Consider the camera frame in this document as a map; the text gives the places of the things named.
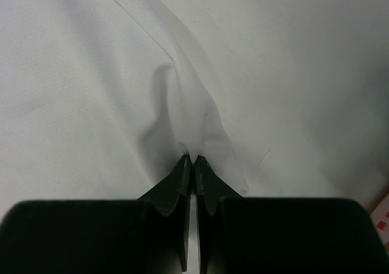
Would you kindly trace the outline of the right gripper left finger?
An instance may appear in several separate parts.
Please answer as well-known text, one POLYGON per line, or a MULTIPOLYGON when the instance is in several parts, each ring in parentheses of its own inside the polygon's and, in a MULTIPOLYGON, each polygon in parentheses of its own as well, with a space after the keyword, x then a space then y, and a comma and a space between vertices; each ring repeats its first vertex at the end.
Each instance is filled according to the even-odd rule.
POLYGON ((183 273, 191 160, 135 200, 26 200, 1 222, 2 273, 183 273))

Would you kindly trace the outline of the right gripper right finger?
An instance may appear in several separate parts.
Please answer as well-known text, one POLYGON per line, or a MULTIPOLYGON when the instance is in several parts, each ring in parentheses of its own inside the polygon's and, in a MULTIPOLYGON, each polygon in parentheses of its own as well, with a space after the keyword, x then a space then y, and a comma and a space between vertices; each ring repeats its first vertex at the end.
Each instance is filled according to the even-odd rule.
POLYGON ((388 255, 357 202, 242 197, 205 157, 193 171, 201 273, 388 272, 388 255))

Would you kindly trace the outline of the white t shirt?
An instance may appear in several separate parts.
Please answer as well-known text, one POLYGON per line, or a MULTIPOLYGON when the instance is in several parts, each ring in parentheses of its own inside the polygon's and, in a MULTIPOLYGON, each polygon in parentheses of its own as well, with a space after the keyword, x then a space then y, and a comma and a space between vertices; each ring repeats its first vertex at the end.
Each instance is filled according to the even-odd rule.
POLYGON ((147 0, 1 0, 1 214, 135 199, 184 154, 247 192, 212 96, 147 0))

